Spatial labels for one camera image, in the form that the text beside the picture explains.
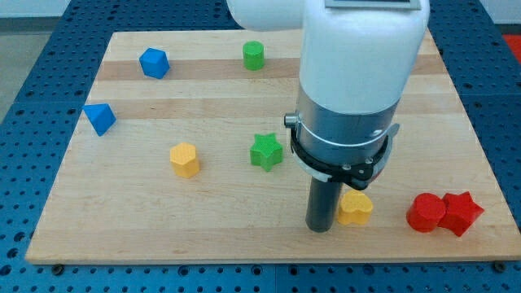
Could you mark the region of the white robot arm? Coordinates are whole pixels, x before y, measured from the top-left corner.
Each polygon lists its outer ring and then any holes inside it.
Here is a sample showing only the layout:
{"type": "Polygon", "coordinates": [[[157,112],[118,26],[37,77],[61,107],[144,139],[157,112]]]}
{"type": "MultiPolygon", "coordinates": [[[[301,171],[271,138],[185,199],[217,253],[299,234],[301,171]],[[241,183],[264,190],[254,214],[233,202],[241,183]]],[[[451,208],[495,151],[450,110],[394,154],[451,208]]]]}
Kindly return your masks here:
{"type": "Polygon", "coordinates": [[[365,189],[390,156],[392,118],[427,30],[429,0],[227,6],[248,30],[301,30],[299,95],[284,119],[291,148],[314,179],[365,189]]]}

